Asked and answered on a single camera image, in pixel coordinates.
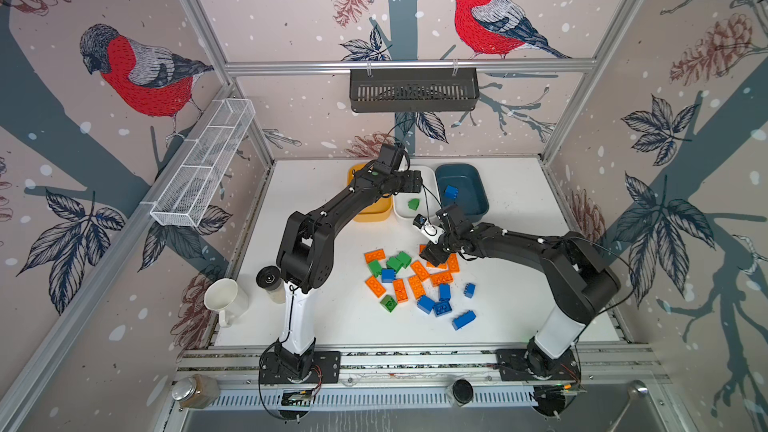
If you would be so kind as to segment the orange lego brick studs up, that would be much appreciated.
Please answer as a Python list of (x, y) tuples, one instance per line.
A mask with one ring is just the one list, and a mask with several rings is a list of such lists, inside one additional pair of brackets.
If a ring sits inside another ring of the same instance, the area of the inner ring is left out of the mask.
[(426, 294), (422, 281), (420, 278), (416, 275), (412, 275), (407, 279), (407, 282), (410, 286), (410, 289), (412, 291), (412, 295), (416, 301), (418, 301), (422, 296)]

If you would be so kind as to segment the white plastic bin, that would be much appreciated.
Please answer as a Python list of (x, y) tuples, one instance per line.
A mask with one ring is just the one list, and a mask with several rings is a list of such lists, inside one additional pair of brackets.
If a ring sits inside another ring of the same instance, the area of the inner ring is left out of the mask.
[(424, 165), (412, 165), (411, 171), (421, 174), (422, 189), (418, 193), (400, 193), (393, 197), (393, 210), (402, 221), (412, 222), (417, 215), (436, 218), (436, 212), (441, 208), (437, 196), (437, 180), (432, 168)]

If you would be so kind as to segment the orange lego brick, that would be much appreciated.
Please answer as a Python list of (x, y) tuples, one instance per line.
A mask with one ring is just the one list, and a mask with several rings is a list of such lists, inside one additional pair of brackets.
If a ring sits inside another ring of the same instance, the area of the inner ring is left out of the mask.
[(364, 254), (365, 261), (371, 263), (374, 261), (381, 261), (387, 258), (387, 255), (383, 249), (377, 249)]
[(382, 283), (378, 280), (377, 277), (370, 276), (366, 281), (365, 284), (367, 287), (371, 290), (371, 292), (377, 297), (381, 298), (387, 293), (387, 290), (382, 285)]
[(453, 282), (453, 274), (451, 271), (441, 271), (431, 274), (429, 279), (433, 287), (439, 287), (443, 284), (451, 284)]
[(394, 293), (395, 293), (395, 299), (397, 303), (404, 303), (407, 302), (409, 297), (407, 293), (407, 289), (405, 286), (405, 282), (403, 279), (395, 279), (392, 282)]
[(451, 273), (458, 273), (460, 271), (459, 260), (456, 254), (451, 254), (447, 259), (446, 264)]
[(418, 260), (412, 262), (410, 268), (420, 281), (425, 281), (430, 277), (430, 273), (426, 267)]

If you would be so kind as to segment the glass jar with lid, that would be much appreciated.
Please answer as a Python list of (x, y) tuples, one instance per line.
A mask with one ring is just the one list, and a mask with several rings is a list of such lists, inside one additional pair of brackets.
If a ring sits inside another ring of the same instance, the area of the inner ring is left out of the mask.
[(204, 409), (220, 397), (220, 388), (214, 378), (195, 374), (176, 382), (171, 396), (181, 408)]

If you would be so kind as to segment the blue long lego brick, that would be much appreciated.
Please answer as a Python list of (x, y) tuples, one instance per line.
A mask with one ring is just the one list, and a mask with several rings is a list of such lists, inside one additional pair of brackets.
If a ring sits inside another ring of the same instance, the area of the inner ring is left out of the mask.
[(459, 316), (456, 316), (451, 324), (452, 327), (455, 330), (460, 330), (463, 327), (467, 326), (468, 324), (472, 323), (476, 319), (476, 314), (474, 311), (467, 311)]

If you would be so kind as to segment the blue square lego brick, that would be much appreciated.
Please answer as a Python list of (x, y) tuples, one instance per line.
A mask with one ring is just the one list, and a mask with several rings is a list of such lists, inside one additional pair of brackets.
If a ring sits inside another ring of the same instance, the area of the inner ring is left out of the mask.
[(453, 186), (447, 186), (444, 190), (444, 195), (451, 200), (455, 200), (458, 197), (458, 189)]

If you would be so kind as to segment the orange lego brick upright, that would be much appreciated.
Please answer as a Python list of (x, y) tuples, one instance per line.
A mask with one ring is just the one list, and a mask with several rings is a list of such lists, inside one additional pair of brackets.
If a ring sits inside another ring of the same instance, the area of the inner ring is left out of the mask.
[(404, 303), (407, 302), (409, 297), (407, 293), (407, 289), (405, 286), (405, 282), (403, 279), (395, 279), (392, 282), (394, 293), (395, 293), (395, 299), (397, 303)]

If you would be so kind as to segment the blue small lego brick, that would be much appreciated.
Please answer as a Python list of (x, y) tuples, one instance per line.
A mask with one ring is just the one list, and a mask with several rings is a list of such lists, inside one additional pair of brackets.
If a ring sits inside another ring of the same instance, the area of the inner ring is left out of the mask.
[(476, 286), (473, 283), (468, 283), (464, 287), (464, 295), (468, 298), (472, 298), (475, 294)]

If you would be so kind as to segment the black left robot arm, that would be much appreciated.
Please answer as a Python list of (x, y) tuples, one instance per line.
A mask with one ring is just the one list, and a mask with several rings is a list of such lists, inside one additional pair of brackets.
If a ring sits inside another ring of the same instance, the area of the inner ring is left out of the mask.
[(337, 235), (360, 212), (382, 198), (417, 193), (419, 171), (402, 168), (410, 158), (401, 144), (384, 144), (377, 158), (353, 174), (337, 195), (319, 208), (287, 219), (274, 265), (262, 268), (256, 283), (287, 300), (283, 331), (260, 359), (260, 375), (301, 383), (322, 370), (316, 365), (314, 292), (330, 277)]

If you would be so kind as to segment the yellow plastic bin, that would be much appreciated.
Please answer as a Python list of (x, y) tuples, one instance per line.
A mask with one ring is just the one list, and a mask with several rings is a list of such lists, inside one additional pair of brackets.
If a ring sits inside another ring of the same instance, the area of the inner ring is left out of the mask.
[[(351, 185), (355, 179), (355, 173), (365, 166), (364, 163), (354, 165), (348, 170), (347, 184)], [(393, 199), (391, 197), (381, 198), (374, 204), (366, 207), (354, 217), (355, 222), (372, 223), (386, 220), (393, 209)]]

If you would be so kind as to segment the blue open lego brick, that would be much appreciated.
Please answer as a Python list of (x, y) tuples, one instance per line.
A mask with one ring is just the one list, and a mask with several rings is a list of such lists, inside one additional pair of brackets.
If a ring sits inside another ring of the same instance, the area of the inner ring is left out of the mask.
[(449, 284), (440, 284), (438, 286), (438, 292), (440, 302), (449, 302), (451, 300), (451, 289)]

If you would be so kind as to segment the blue lego brick in pile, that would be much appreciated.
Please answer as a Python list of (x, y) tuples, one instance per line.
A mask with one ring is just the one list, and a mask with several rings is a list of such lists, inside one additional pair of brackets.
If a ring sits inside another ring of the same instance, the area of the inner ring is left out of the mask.
[(394, 269), (386, 268), (381, 271), (381, 282), (392, 283), (396, 279), (397, 272)]

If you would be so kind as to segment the green lego brick bottom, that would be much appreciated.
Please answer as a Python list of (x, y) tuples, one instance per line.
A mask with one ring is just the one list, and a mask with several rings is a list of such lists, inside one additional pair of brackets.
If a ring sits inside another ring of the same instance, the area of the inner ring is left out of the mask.
[(389, 313), (391, 313), (397, 307), (398, 302), (397, 302), (397, 300), (393, 296), (391, 296), (391, 295), (384, 295), (382, 300), (380, 301), (380, 304), (382, 305), (382, 307), (385, 310), (387, 310)]

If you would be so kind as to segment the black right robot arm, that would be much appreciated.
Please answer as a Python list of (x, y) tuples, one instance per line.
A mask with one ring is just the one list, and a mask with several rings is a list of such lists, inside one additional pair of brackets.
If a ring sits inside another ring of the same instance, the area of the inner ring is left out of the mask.
[(450, 255), (500, 259), (541, 272), (555, 306), (526, 346), (527, 372), (541, 380), (563, 366), (563, 357), (587, 326), (620, 291), (621, 285), (596, 245), (577, 232), (538, 236), (469, 221), (455, 204), (436, 213), (437, 225), (421, 214), (412, 224), (429, 243), (420, 257), (433, 265)]

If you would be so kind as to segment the white ceramic mug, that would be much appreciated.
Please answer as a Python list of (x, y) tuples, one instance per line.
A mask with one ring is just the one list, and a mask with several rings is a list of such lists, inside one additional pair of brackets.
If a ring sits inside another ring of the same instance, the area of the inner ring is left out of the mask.
[(204, 294), (204, 306), (217, 314), (218, 325), (226, 328), (249, 308), (249, 297), (236, 280), (223, 278), (211, 284)]

